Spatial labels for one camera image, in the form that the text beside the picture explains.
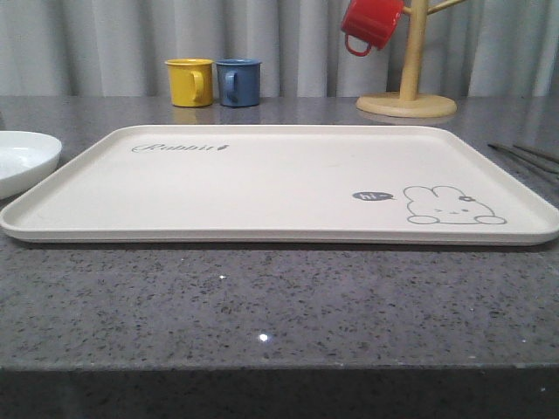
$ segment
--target mug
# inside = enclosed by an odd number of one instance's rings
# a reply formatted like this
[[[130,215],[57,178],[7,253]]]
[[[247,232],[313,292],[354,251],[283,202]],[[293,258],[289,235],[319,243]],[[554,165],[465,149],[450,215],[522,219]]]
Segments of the mug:
[[[168,59],[171,103],[175,106],[208,106],[213,102],[213,79],[207,58]]]
[[[223,106],[255,106],[260,103],[260,61],[249,58],[216,62],[219,98]]]
[[[348,51],[364,57],[373,46],[382,50],[394,33],[403,9],[404,0],[351,0],[342,21]],[[367,49],[354,50],[349,46],[349,37],[366,42]]]

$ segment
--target mug handle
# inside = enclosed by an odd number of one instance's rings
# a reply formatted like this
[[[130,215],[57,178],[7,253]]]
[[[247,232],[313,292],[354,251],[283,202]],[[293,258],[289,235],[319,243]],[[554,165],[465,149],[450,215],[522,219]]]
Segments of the mug handle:
[[[192,78],[194,79],[194,96],[192,100],[200,100],[204,94],[204,76],[201,72],[196,70],[192,71]]]
[[[238,100],[236,92],[237,86],[237,72],[227,72],[225,74],[225,91],[227,93],[227,98],[232,102]]]
[[[367,45],[367,49],[363,52],[359,52],[354,50],[353,48],[351,48],[351,46],[349,46],[349,35],[346,33],[346,48],[348,49],[349,52],[351,52],[353,55],[356,55],[357,57],[365,57],[367,54],[369,54],[370,49],[373,47],[373,44],[368,44]]]

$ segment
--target wooden mug stand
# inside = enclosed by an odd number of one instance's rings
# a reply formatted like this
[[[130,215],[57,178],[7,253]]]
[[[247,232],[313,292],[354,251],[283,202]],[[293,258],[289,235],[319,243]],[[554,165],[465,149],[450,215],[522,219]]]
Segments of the wooden mug stand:
[[[436,118],[456,112],[456,102],[435,94],[418,92],[421,62],[425,42],[427,16],[462,3],[465,0],[445,0],[429,7],[429,0],[411,0],[403,13],[410,16],[410,32],[406,46],[404,69],[399,92],[366,94],[355,104],[364,112],[404,118]]]

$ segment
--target blue mug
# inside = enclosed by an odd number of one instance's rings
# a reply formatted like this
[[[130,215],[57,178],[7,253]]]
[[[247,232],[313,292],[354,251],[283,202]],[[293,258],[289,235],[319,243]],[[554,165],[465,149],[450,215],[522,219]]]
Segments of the blue mug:
[[[223,106],[255,106],[260,103],[260,61],[248,58],[216,61],[219,99]]]

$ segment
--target wooden hook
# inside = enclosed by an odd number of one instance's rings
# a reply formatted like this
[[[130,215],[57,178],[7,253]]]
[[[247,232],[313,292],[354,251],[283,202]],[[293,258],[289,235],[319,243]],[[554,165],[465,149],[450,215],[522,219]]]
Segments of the wooden hook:
[[[433,13],[437,13],[438,11],[444,10],[448,7],[451,7],[455,4],[465,2],[466,0],[445,0],[439,4],[435,4],[434,6],[430,7],[427,11],[428,15],[432,15]]]

